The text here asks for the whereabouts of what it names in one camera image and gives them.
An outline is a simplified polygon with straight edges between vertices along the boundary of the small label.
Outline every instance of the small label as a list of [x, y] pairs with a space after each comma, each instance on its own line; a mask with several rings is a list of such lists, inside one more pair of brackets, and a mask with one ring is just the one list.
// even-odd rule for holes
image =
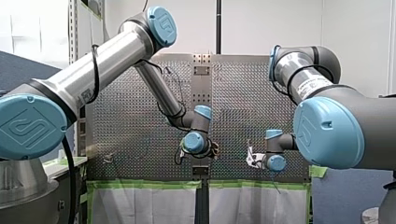
[[84, 92], [82, 92], [81, 93], [81, 98], [84, 101], [84, 103], [87, 104], [92, 98], [91, 89], [87, 89]]
[[297, 93], [302, 100], [305, 100], [315, 90], [330, 86], [332, 83], [326, 77], [314, 77], [304, 81], [297, 89]]

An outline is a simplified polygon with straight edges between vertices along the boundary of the black cable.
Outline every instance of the black cable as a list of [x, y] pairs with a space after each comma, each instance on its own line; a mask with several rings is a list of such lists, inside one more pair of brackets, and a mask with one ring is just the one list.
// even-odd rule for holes
[[272, 82], [272, 84], [273, 84], [273, 87], [274, 87], [274, 89], [277, 91], [277, 92], [279, 92], [280, 94], [282, 94], [282, 95], [288, 95], [286, 92], [284, 92], [284, 91], [282, 91], [276, 84], [275, 84], [275, 82], [274, 81], [271, 81]]
[[325, 71], [329, 74], [329, 76], [330, 76], [330, 78], [331, 78], [330, 82], [331, 82], [331, 83], [334, 83], [334, 75], [332, 74], [332, 71], [330, 71], [330, 69], [328, 69], [327, 67], [325, 67], [325, 66], [323, 66], [323, 65], [320, 65], [320, 64], [310, 64], [310, 65], [307, 65], [307, 66], [303, 66], [303, 67], [298, 68], [297, 70], [295, 70], [295, 71], [293, 72], [293, 74], [291, 74], [291, 76], [289, 77], [289, 80], [288, 80], [288, 84], [286, 85], [286, 90], [288, 91], [288, 96], [289, 96], [290, 100], [291, 100], [292, 102], [294, 102], [295, 105], [297, 105], [297, 103], [294, 101], [294, 98], [293, 98], [293, 96], [292, 96], [291, 93], [290, 93], [291, 82], [293, 81], [294, 77], [295, 77], [297, 74], [299, 74], [300, 72], [304, 71], [304, 70], [307, 69], [307, 68], [315, 68], [315, 69], [321, 68], [321, 69], [325, 70]]
[[143, 6], [143, 12], [146, 10], [146, 7], [148, 6], [148, 2], [149, 2], [149, 0], [146, 0], [146, 3], [145, 3], [145, 5]]
[[69, 224], [74, 224], [76, 216], [76, 198], [77, 198], [77, 180], [76, 180], [76, 170], [73, 161], [72, 150], [70, 149], [67, 137], [65, 136], [62, 140], [64, 145], [64, 153], [67, 158], [67, 165], [69, 167], [69, 178], [70, 178], [70, 211], [69, 211]]
[[140, 61], [145, 62], [145, 63], [148, 63], [148, 64], [150, 64], [150, 65], [152, 65], [152, 66], [158, 68], [158, 70], [160, 70], [160, 72], [161, 72], [161, 75], [163, 75], [163, 69], [162, 69], [158, 64], [152, 63], [151, 61], [146, 60], [146, 59], [141, 59]]
[[96, 61], [96, 57], [98, 56], [97, 51], [96, 51], [97, 48], [99, 48], [99, 46], [97, 46], [97, 45], [92, 45], [92, 47], [91, 47], [93, 72], [94, 72], [94, 78], [95, 78], [95, 83], [94, 83], [95, 87], [93, 89], [93, 96], [92, 96], [91, 100], [87, 103], [87, 105], [94, 102], [99, 95], [100, 80], [99, 80], [99, 67], [98, 67], [98, 63]]
[[165, 67], [165, 70], [166, 70], [166, 72], [169, 74], [169, 75], [173, 75], [173, 74], [176, 74], [176, 76], [177, 76], [177, 83], [178, 83], [178, 88], [179, 88], [179, 92], [180, 92], [180, 98], [181, 98], [181, 102], [182, 102], [182, 104], [184, 104], [184, 97], [183, 97], [183, 90], [182, 90], [182, 88], [181, 88], [181, 78], [180, 78], [180, 75], [177, 73], [177, 72], [175, 72], [175, 70], [173, 70], [173, 71], [170, 71], [170, 67], [168, 67], [168, 66], [166, 66]]

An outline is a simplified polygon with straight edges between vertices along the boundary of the metal bracket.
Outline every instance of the metal bracket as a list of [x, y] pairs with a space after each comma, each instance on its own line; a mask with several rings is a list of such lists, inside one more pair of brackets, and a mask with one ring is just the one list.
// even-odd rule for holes
[[194, 66], [195, 76], [209, 76], [210, 67], [209, 66]]
[[209, 177], [209, 167], [208, 166], [192, 166], [192, 179], [202, 180], [208, 179]]

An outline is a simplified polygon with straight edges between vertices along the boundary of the robotic arm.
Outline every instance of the robotic arm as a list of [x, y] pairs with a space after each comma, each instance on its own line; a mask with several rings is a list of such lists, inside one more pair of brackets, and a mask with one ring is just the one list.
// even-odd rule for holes
[[151, 7], [123, 23], [120, 33], [46, 80], [33, 79], [0, 99], [0, 158], [29, 160], [55, 149], [78, 117], [78, 111], [126, 69], [134, 66], [175, 127], [191, 130], [184, 148], [194, 154], [209, 151], [207, 132], [211, 108], [198, 105], [187, 112], [163, 80], [147, 63], [158, 50], [177, 39], [172, 16]]
[[[188, 131], [183, 150], [198, 158], [212, 155], [215, 144], [207, 138], [211, 108], [198, 105], [194, 111], [186, 111], [159, 70], [147, 61], [176, 39], [177, 28], [170, 13], [163, 7], [150, 7], [125, 21], [114, 38], [92, 48], [92, 53], [63, 71], [46, 80], [33, 79], [0, 98], [2, 221], [57, 223], [58, 183], [48, 181], [38, 157], [59, 146], [77, 120], [79, 109], [93, 102], [99, 91], [131, 66], [145, 80], [169, 123]], [[34, 208], [43, 204], [48, 209], [35, 213]]]
[[270, 80], [298, 104], [294, 142], [308, 161], [334, 169], [395, 170], [396, 99], [368, 98], [337, 84], [340, 64], [325, 48], [275, 47], [270, 66]]

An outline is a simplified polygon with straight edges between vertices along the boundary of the black pole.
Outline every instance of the black pole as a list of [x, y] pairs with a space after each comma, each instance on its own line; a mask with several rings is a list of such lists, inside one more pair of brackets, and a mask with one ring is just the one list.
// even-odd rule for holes
[[216, 9], [216, 54], [221, 54], [221, 0]]

